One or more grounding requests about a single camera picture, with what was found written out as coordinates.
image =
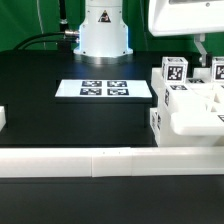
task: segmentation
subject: black table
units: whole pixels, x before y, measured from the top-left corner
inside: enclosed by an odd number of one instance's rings
[[[161,66],[164,54],[137,52],[128,63],[90,65],[57,51],[0,53],[0,105],[5,106],[7,116],[0,147],[155,145],[148,125],[155,97],[58,99],[55,94],[62,79],[146,80],[151,89],[152,67]],[[184,56],[190,65],[198,57]]]
[[[166,54],[197,63],[191,53]],[[7,126],[0,147],[152,146],[144,113],[155,98],[58,101],[54,95],[61,79],[143,79],[150,86],[162,55],[137,52],[131,63],[93,66],[54,51],[2,52]],[[2,224],[222,224],[223,210],[222,175],[0,179]]]

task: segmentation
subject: warning label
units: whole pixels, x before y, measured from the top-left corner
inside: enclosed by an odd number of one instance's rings
[[[110,17],[108,16],[108,13],[106,10],[104,10],[104,12],[98,22],[99,23],[111,23]]]

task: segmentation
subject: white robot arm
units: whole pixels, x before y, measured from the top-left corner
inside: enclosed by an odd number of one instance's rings
[[[122,19],[122,0],[86,0],[85,20],[80,26],[77,60],[114,64],[129,60],[128,27]]]

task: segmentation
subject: white block stack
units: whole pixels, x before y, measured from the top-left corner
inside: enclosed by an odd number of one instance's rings
[[[224,146],[224,58],[213,59],[212,69],[196,68],[193,78],[187,78],[187,65],[182,57],[164,57],[162,68],[152,69],[155,140],[159,147]]]

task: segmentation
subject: white paper sheet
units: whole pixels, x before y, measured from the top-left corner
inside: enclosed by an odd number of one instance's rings
[[[56,97],[141,97],[152,94],[144,80],[62,80]]]

